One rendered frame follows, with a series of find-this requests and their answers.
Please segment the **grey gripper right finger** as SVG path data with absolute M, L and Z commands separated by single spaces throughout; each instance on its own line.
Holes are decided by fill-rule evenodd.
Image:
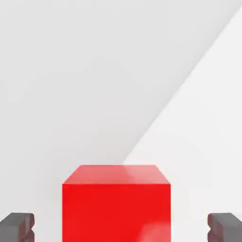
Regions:
M 210 213 L 207 242 L 242 242 L 242 221 L 232 213 Z

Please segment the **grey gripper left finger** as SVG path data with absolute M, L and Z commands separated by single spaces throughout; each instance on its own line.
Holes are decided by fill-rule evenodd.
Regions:
M 0 242 L 35 242 L 33 213 L 10 213 L 0 222 Z

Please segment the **small red cube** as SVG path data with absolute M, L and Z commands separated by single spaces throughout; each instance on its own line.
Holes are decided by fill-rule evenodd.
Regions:
M 171 242 L 171 185 L 155 165 L 82 165 L 62 185 L 62 242 Z

